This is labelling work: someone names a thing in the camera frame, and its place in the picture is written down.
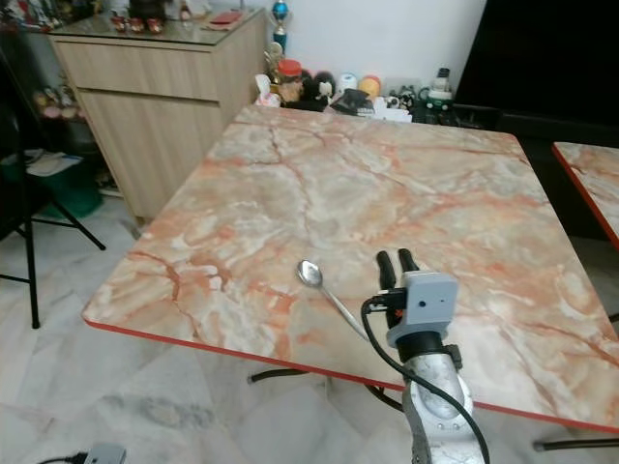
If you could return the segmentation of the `orange round toy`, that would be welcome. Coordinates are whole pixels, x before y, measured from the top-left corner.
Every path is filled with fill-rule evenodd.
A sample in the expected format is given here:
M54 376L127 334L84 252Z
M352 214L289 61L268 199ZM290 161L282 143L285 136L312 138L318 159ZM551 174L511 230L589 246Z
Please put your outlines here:
M360 92L366 93L367 96L372 99L381 96L383 84L381 84L379 76L368 74L359 80L357 89L360 90Z

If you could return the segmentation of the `green storage bin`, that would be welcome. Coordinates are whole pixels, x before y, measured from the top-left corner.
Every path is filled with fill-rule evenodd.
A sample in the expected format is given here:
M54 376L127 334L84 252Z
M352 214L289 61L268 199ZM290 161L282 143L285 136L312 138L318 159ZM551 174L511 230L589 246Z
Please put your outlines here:
M66 205L75 217L84 218L102 205L98 191L97 164L66 152L30 150L26 152L27 173Z

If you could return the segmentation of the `large black furniture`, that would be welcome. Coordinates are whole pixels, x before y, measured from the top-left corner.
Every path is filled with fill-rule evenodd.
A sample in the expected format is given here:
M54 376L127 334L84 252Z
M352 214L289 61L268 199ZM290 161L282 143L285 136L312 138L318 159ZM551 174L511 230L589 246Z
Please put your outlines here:
M457 101L500 131L619 149L619 0L486 0Z

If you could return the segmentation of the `red tray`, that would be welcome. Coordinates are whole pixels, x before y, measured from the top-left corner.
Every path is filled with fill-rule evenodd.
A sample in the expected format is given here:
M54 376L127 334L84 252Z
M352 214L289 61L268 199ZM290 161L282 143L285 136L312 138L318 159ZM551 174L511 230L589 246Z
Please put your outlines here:
M242 12L222 12L219 14L212 14L212 17L208 19L208 25L214 28L226 28L234 26L242 19L244 14Z

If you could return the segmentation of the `small marble table red edge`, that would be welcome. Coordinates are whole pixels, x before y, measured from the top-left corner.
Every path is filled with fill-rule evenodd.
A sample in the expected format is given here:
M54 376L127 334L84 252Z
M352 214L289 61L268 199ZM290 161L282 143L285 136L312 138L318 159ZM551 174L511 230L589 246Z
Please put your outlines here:
M552 150L600 222L607 241L619 250L619 149L554 141Z

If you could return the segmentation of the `green white bottle black cap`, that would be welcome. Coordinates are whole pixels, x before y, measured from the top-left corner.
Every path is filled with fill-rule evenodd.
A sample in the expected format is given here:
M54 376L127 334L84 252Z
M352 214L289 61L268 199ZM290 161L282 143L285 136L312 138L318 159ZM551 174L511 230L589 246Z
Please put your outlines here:
M428 109L446 111L453 102L448 68L439 68L436 76L428 87L426 106Z

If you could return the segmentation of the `silver metal spoon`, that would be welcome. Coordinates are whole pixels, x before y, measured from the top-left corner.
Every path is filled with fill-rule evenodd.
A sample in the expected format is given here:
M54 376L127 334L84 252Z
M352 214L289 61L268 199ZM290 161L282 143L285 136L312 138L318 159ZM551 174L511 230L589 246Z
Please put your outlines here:
M366 332L364 332L363 324L354 317L353 313L348 309L348 306L327 287L321 267L314 264L312 261L301 260L296 267L296 274L305 286L321 291L322 295L326 296L327 300L336 307L337 313L339 313L341 318L353 328L354 332L358 333L359 337L367 337Z

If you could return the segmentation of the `blue and gold trophy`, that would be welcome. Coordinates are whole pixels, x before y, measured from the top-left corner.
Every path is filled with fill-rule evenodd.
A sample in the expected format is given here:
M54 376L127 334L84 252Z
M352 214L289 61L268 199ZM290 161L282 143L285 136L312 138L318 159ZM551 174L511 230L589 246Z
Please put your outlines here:
M273 15L273 43L278 44L282 50L287 50L287 31L284 27L290 15L290 6L284 0L275 0L271 5L271 15Z

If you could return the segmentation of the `light wooden cabinet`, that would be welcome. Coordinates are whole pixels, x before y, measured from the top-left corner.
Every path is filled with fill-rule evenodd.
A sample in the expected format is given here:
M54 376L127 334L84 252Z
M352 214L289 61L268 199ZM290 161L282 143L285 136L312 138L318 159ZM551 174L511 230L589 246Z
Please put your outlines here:
M121 198L150 220L256 101L267 18L251 8L230 30L172 21L160 34L121 34L96 14L48 38Z

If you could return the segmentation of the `red-lidded toy jar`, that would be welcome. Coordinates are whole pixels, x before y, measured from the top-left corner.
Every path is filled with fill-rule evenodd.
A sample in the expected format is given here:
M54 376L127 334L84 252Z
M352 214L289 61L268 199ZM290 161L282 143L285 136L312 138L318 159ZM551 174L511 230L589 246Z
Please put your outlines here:
M299 102L304 96L304 67L296 59L281 59L276 66L278 90L283 104Z

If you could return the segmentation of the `black tripod stand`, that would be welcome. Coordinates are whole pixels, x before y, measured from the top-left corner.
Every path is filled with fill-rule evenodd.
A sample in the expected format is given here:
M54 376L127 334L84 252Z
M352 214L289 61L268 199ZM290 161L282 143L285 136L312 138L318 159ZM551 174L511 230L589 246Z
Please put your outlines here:
M3 119L1 123L3 141L0 150L0 221L3 225L1 236L5 238L12 233L21 236L25 242L27 265L26 277L5 274L0 277L27 284L31 327L39 329L41 318L39 286L37 286L39 275L37 275L35 222L78 230L99 250L105 250L106 244L67 208L52 188L46 186L43 181L35 180L35 177L28 173L30 160L25 155L26 147L23 146L22 136L25 127L22 124L23 119L19 118L18 112L13 108L14 104L22 101L22 93L19 92L17 73L12 61L6 57L4 50L0 52L0 70L5 72L9 87L12 88L12 95L1 99L1 119Z

